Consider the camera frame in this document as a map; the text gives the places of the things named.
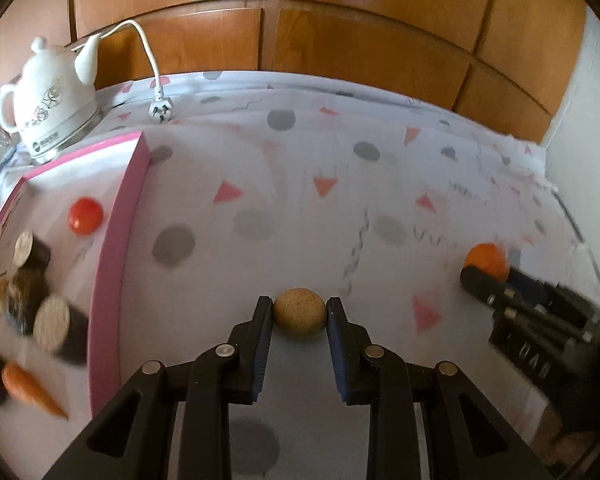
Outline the person right hand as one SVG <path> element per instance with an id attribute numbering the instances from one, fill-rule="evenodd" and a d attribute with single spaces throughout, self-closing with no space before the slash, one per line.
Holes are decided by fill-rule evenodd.
<path id="1" fill-rule="evenodd" d="M 562 420 L 548 406 L 544 408 L 530 448 L 545 466 L 563 464 L 569 468 L 599 445 L 594 432 L 567 432 Z"/>

